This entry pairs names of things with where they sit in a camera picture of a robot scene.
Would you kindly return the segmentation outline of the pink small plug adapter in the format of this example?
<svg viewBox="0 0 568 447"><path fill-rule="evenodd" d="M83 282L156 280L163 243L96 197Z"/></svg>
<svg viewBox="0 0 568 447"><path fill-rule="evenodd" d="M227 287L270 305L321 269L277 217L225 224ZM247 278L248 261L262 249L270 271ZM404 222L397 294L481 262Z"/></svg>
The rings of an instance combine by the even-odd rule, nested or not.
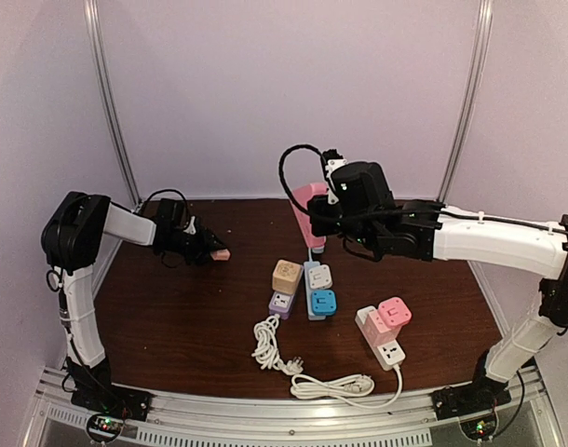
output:
<svg viewBox="0 0 568 447"><path fill-rule="evenodd" d="M213 261L226 262L230 259L231 252L228 249L212 251L210 253L210 256L211 256Z"/></svg>

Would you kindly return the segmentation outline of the left aluminium frame post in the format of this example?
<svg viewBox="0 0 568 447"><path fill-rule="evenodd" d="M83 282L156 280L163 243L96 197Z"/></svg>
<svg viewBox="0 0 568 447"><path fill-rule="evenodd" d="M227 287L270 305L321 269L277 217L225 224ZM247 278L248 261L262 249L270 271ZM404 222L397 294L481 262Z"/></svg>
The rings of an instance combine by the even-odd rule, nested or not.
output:
<svg viewBox="0 0 568 447"><path fill-rule="evenodd" d="M129 201L136 207L142 202L142 197L136 183L133 168L131 166L127 146L120 125L118 112L112 89L111 77L106 60L103 35L101 30L99 5L95 0L83 2L85 24L93 58L94 71L97 78L101 96L101 107L106 119L111 143L119 171L128 192Z"/></svg>

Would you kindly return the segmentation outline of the light blue power strip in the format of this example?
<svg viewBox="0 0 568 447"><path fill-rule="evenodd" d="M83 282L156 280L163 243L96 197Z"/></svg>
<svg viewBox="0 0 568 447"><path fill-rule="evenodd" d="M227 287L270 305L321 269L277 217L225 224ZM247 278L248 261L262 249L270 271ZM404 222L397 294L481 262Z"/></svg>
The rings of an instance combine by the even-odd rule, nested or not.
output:
<svg viewBox="0 0 568 447"><path fill-rule="evenodd" d="M337 311L330 267L318 261L304 263L306 313L310 321L324 320Z"/></svg>

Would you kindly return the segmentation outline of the blue cube plug adapter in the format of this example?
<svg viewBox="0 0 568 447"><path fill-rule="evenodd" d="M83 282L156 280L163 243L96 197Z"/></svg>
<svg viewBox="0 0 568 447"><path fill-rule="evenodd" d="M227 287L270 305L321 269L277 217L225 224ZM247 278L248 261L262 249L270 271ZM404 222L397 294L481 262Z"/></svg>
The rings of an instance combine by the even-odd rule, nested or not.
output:
<svg viewBox="0 0 568 447"><path fill-rule="evenodd" d="M337 311L336 294L333 290L314 290L311 293L311 310L315 316L330 317Z"/></svg>

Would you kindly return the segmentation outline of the white cube plug adapter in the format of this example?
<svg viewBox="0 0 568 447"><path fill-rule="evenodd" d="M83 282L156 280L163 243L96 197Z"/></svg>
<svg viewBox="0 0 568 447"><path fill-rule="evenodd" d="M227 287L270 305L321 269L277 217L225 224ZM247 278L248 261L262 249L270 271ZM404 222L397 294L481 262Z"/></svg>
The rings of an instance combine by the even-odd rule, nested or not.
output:
<svg viewBox="0 0 568 447"><path fill-rule="evenodd" d="M309 287L312 290L326 290L332 286L330 267L327 264L319 264L308 270Z"/></svg>

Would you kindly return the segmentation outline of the pink power strip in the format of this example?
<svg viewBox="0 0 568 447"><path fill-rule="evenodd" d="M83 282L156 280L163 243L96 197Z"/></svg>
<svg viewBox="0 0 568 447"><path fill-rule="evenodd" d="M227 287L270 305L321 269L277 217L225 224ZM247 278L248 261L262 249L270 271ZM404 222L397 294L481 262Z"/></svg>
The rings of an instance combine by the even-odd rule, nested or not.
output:
<svg viewBox="0 0 568 447"><path fill-rule="evenodd" d="M327 186L325 183L310 183L306 186L299 187L292 191L293 197L305 209L308 209L308 201L314 196L327 195ZM308 249L315 254L321 254L325 251L327 239L325 237L316 237L312 233L310 217L291 203L291 207L299 225L304 243Z"/></svg>

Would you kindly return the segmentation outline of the purple power strip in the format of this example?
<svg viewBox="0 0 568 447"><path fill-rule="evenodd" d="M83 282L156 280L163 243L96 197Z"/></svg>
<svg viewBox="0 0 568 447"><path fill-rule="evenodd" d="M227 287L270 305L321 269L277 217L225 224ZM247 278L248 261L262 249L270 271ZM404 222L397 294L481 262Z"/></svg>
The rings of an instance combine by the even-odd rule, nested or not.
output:
<svg viewBox="0 0 568 447"><path fill-rule="evenodd" d="M281 319L287 320L291 315L294 301L294 294L285 294L280 291L274 291L268 304L269 315L279 316Z"/></svg>

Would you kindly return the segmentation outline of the aluminium frame post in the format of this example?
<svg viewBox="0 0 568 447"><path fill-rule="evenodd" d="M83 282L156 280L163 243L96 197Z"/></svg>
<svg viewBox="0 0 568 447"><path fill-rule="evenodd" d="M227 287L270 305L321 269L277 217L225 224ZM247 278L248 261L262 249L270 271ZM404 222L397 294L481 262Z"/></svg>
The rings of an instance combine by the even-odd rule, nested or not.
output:
<svg viewBox="0 0 568 447"><path fill-rule="evenodd" d="M83 2L85 24L93 58L94 71L97 78L101 96L101 107L106 119L111 143L119 171L128 192L129 201L136 207L142 202L142 197L136 183L133 168L131 166L127 146L120 125L118 112L112 89L111 77L106 60L103 35L101 30L99 5L95 0Z"/></svg>
<svg viewBox="0 0 568 447"><path fill-rule="evenodd" d="M453 135L451 151L438 193L438 201L447 201L458 171L461 155L466 147L467 135L488 56L493 20L494 1L480 0L466 87Z"/></svg>

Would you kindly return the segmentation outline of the beige patterned cube plug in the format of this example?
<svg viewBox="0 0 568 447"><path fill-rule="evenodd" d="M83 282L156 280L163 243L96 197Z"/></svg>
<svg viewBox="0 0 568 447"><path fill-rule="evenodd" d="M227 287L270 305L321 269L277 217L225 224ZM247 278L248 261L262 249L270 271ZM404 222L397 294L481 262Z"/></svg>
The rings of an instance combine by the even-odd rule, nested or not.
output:
<svg viewBox="0 0 568 447"><path fill-rule="evenodd" d="M280 259L272 273L272 289L283 294L294 295L302 274L301 264Z"/></svg>

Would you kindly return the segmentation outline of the light pink cube plug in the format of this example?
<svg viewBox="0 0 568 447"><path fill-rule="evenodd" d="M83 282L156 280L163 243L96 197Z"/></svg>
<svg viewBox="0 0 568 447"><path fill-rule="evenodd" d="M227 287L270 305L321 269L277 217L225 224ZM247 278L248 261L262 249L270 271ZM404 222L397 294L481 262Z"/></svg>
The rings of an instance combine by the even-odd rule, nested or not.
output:
<svg viewBox="0 0 568 447"><path fill-rule="evenodd" d="M367 315L362 330L369 345L379 346L396 340L401 328L388 328L381 320L378 312L373 310Z"/></svg>

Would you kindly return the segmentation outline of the pink cube plug adapter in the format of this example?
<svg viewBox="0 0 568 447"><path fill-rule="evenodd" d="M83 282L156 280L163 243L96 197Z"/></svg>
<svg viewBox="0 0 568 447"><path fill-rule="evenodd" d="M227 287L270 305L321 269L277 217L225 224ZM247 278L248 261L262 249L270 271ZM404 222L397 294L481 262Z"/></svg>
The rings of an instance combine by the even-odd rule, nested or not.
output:
<svg viewBox="0 0 568 447"><path fill-rule="evenodd" d="M381 302L377 312L383 323L390 329L401 328L412 320L412 312L399 297L392 297Z"/></svg>

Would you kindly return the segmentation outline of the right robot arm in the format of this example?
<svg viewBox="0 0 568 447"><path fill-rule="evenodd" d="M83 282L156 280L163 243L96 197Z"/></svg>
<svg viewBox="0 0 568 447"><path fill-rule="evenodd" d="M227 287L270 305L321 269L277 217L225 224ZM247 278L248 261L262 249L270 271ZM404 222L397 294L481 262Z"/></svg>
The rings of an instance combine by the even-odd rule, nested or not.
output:
<svg viewBox="0 0 568 447"><path fill-rule="evenodd" d="M568 214L529 221L430 200L395 201L375 162L330 158L322 163L327 191L308 202L314 234L334 235L352 255L465 261L504 322L502 339L464 390L469 410L484 410L529 359L568 331Z"/></svg>

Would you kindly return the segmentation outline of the right aluminium frame post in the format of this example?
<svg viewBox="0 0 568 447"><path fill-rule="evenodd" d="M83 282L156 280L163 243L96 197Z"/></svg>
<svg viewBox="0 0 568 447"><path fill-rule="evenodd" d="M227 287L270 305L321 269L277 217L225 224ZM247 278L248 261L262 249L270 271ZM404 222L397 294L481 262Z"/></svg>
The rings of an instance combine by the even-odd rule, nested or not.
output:
<svg viewBox="0 0 568 447"><path fill-rule="evenodd" d="M493 20L494 1L480 0L466 87L453 135L451 151L438 193L438 201L447 201L458 171L461 155L466 147L467 135L488 56Z"/></svg>

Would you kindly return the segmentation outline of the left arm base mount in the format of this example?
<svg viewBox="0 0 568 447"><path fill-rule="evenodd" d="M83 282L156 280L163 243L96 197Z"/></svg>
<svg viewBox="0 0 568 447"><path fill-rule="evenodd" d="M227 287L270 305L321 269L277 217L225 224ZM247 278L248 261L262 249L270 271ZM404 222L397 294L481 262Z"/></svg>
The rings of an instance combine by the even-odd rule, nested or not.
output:
<svg viewBox="0 0 568 447"><path fill-rule="evenodd" d="M146 420L152 394L113 385L108 359L104 359L92 368L83 366L70 357L66 362L69 376L74 381L74 391L71 396L73 405L114 418Z"/></svg>

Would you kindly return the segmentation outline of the aluminium front rail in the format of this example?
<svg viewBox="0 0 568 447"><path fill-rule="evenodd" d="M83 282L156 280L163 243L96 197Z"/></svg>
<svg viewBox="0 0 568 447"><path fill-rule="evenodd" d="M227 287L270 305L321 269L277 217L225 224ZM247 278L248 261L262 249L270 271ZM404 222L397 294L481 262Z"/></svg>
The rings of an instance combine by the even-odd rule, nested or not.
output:
<svg viewBox="0 0 568 447"><path fill-rule="evenodd" d="M404 391L393 405L361 410L336 400L211 398L148 390L145 421L127 420L108 446L565 446L545 384L535 366L521 370L524 401L506 431L470 440L461 423L439 420L434 388ZM76 407L46 367L17 446L97 446L85 431L94 412Z"/></svg>

